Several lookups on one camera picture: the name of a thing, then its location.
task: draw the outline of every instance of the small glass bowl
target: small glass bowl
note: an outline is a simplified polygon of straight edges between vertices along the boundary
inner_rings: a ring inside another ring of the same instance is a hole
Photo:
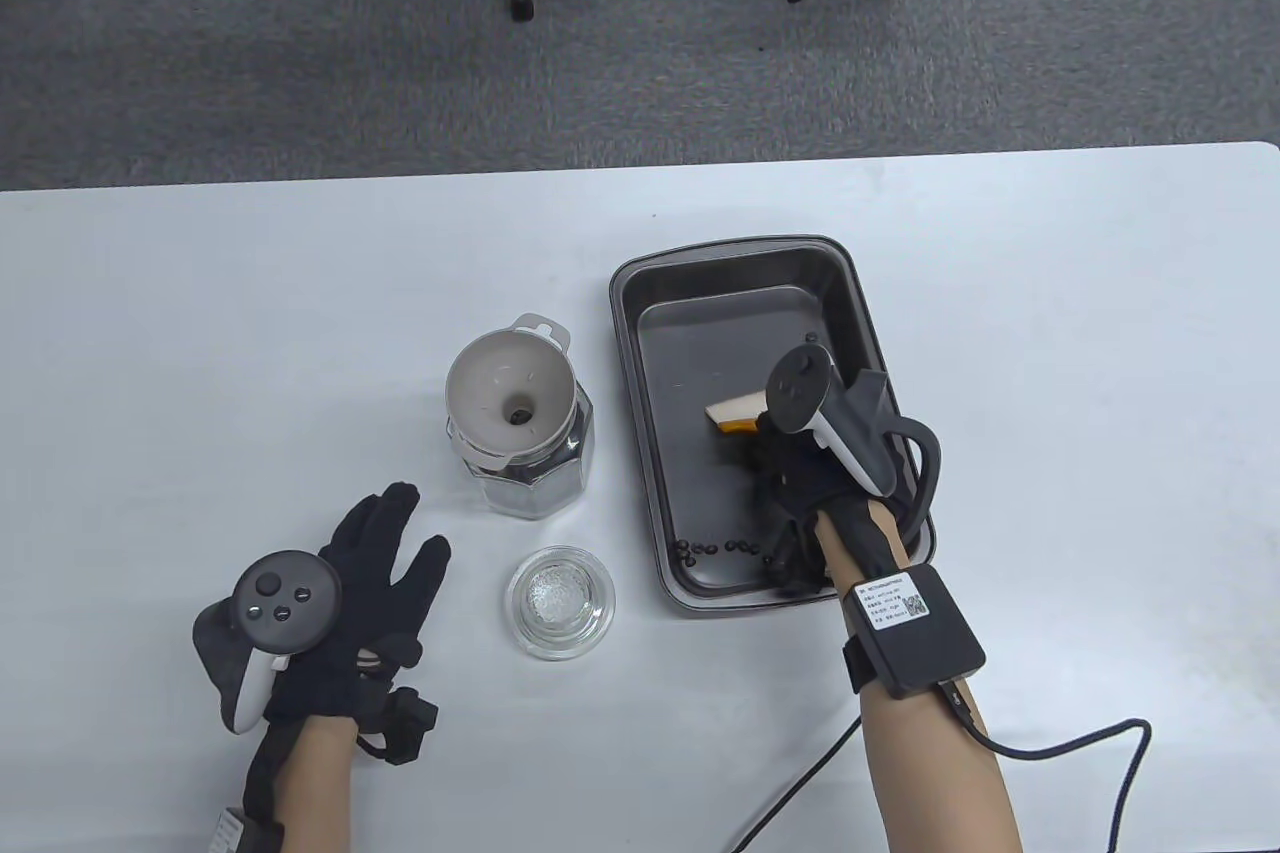
[[[572,660],[600,642],[613,621],[613,580],[591,553],[572,546],[539,549],[507,587],[516,642],[543,660]]]

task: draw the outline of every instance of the chair wheel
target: chair wheel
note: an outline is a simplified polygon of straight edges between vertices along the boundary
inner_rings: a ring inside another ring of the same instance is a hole
[[[511,18],[517,24],[527,24],[534,18],[534,0],[511,0]]]

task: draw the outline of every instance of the hand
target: hand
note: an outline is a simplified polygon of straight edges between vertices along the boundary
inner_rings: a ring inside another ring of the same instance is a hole
[[[849,475],[835,453],[814,442],[813,433],[783,433],[773,425],[768,412],[756,420],[756,466],[773,498],[797,524],[795,538],[790,542],[785,538],[774,556],[774,566],[787,566],[781,579],[818,588],[826,573],[845,593],[869,575],[881,578],[905,565],[906,551],[896,525],[910,507],[905,483],[899,483],[887,501],[874,500]],[[901,475],[904,462],[892,446],[888,450]],[[815,535],[822,532],[819,516],[826,517],[827,538]],[[832,566],[833,553],[828,546],[841,546],[840,575]],[[865,570],[854,556],[860,557]]]
[[[392,566],[404,525],[417,506],[417,489],[392,483],[381,496],[366,496],[338,524],[320,557],[338,573],[342,606],[333,630],[289,661],[275,680],[266,706],[270,722],[307,716],[349,716],[360,711],[360,657],[371,651],[389,679],[399,666],[422,654],[417,634],[431,608],[449,562],[444,537],[426,540],[408,571],[394,585]]]

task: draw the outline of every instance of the label sticker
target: label sticker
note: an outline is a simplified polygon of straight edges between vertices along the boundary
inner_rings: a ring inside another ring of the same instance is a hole
[[[244,825],[237,820],[230,809],[224,809],[218,817],[218,826],[214,827],[214,839],[209,844],[209,853],[236,853],[243,833]]]
[[[929,607],[924,606],[924,598],[909,573],[863,583],[854,587],[854,592],[867,611],[872,629],[883,630],[929,615]]]

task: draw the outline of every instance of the black cable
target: black cable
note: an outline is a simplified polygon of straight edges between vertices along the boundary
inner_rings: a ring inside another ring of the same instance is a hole
[[[1138,776],[1138,767],[1142,766],[1142,760],[1147,756],[1147,748],[1151,745],[1151,738],[1153,730],[1151,722],[1139,717],[1133,717],[1129,720],[1123,720],[1120,722],[1105,726],[1101,730],[1094,730],[1093,733],[1087,733],[1083,736],[1076,736],[1075,739],[1069,739],[1065,743],[1059,743],[1053,747],[1044,747],[1043,749],[1016,749],[1014,747],[1006,747],[1002,743],[996,743],[996,740],[988,738],[982,730],[978,729],[973,720],[973,712],[969,711],[969,704],[965,702],[964,697],[960,697],[960,690],[956,688],[955,683],[943,683],[938,686],[938,692],[942,694],[943,701],[946,701],[947,707],[955,713],[956,720],[964,726],[965,731],[973,736],[973,739],[986,749],[998,756],[1009,757],[1010,760],[1024,760],[1024,761],[1038,761],[1038,760],[1053,760],[1060,756],[1066,756],[1068,753],[1074,753],[1084,747],[1092,747],[1096,743],[1102,743],[1103,740],[1112,739],[1130,730],[1140,730],[1142,734],[1138,736],[1138,745],[1133,751],[1133,757],[1129,760],[1129,766],[1125,770],[1124,780],[1120,781],[1120,793],[1116,793],[1116,803],[1111,811],[1111,834],[1107,840],[1107,853],[1116,853],[1116,848],[1120,844],[1120,821],[1124,817],[1125,804],[1129,802],[1129,792],[1133,789],[1133,781]],[[822,754],[822,758],[817,763],[809,767],[804,775],[787,789],[786,793],[778,798],[778,802],[769,807],[768,812],[762,816],[746,835],[733,847],[730,853],[742,853],[748,845],[756,836],[764,826],[768,826],[773,817],[782,812],[782,808],[791,802],[792,798],[800,790],[813,780],[814,776],[836,757],[840,748],[844,747],[849,739],[858,731],[859,726],[863,724],[863,717],[859,716],[854,720],[850,729],[840,734],[840,739],[832,744],[831,749]],[[1276,849],[1257,849],[1257,850],[1231,850],[1230,853],[1280,853],[1280,848]]]
[[[1009,757],[1010,760],[1053,760],[1060,756],[1066,756],[1068,753],[1074,753],[1078,749],[1092,747],[1094,743],[1102,743],[1112,736],[1119,736],[1129,730],[1142,730],[1142,735],[1138,738],[1138,745],[1134,748],[1133,757],[1129,760],[1129,770],[1125,770],[1124,780],[1120,783],[1120,793],[1116,794],[1116,804],[1111,811],[1111,838],[1107,840],[1107,853],[1116,853],[1116,847],[1120,844],[1120,818],[1124,816],[1125,803],[1129,802],[1129,790],[1133,789],[1133,779],[1138,775],[1138,767],[1142,765],[1142,758],[1147,754],[1147,747],[1151,745],[1152,730],[1151,724],[1147,720],[1121,720],[1120,722],[1112,724],[1101,730],[1094,730],[1093,733],[1085,733],[1083,736],[1069,739],[1066,743],[1059,743],[1055,747],[1044,747],[1043,749],[1015,749],[1014,747],[1006,747],[1002,743],[996,743],[996,740],[988,738],[986,733],[978,729],[977,724],[973,721],[973,712],[969,711],[969,704],[965,702],[964,697],[960,695],[960,690],[956,688],[956,684],[943,683],[938,686],[938,692],[946,701],[947,707],[951,707],[951,712],[955,713],[956,720],[960,721],[960,725],[965,727],[965,731],[973,736],[974,740],[989,749],[992,753],[998,753],[1000,756]]]
[[[837,739],[836,743],[831,745],[831,749],[823,753],[822,757],[818,760],[818,762],[810,766],[809,770],[805,770],[804,775],[801,775],[800,779],[795,781],[795,784],[791,784],[790,789],[787,789],[786,793],[778,797],[778,802],[774,803],[772,807],[769,807],[769,811],[755,821],[755,825],[746,831],[746,835],[742,836],[741,840],[739,840],[739,844],[733,847],[733,849],[730,850],[730,853],[742,853],[742,850],[748,848],[751,840],[754,840],[756,836],[760,835],[760,831],[764,829],[764,826],[768,826],[773,821],[773,817],[776,817],[778,813],[782,812],[782,808],[791,802],[791,798],[795,797],[796,793],[800,793],[800,790],[803,790],[805,785],[809,784],[809,780],[813,780],[813,777],[817,776],[819,771],[822,771],[822,767],[827,766],[827,763],[831,762],[831,758],[840,752],[840,748],[849,742],[850,736],[858,733],[858,729],[861,725],[863,725],[863,717],[859,716],[856,720],[854,720],[854,722],[849,726],[847,730],[840,734],[840,739]]]

